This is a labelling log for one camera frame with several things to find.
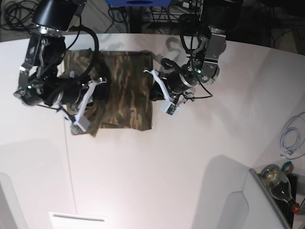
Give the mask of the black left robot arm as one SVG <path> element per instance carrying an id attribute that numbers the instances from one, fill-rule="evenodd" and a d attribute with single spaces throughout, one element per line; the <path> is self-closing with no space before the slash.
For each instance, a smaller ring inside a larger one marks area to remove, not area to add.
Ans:
<path id="1" fill-rule="evenodd" d="M 219 74 L 218 60 L 226 49 L 226 32 L 236 28 L 242 0 L 204 0 L 200 13 L 182 14 L 178 19 L 179 37 L 188 62 L 179 66 L 168 58 L 161 59 L 165 72 L 158 72 L 150 100 L 170 100 L 178 104 L 197 99 L 189 90 L 213 83 Z"/>

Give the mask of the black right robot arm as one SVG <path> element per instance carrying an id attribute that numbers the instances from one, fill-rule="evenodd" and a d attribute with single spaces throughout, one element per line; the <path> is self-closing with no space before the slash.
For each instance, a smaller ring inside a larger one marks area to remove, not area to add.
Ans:
<path id="1" fill-rule="evenodd" d="M 14 96 L 26 106 L 44 103 L 49 108 L 58 105 L 84 105 L 94 102 L 106 103 L 109 96 L 108 79 L 92 76 L 90 72 L 99 67 L 99 42 L 96 33 L 80 24 L 71 22 L 80 17 L 86 4 L 84 0 L 42 0 L 34 12 L 32 23 L 37 28 L 31 33 L 23 64 L 20 66 L 19 82 Z M 94 49 L 89 64 L 76 76 L 58 77 L 58 65 L 63 61 L 68 47 L 64 31 L 85 32 L 93 38 Z"/>

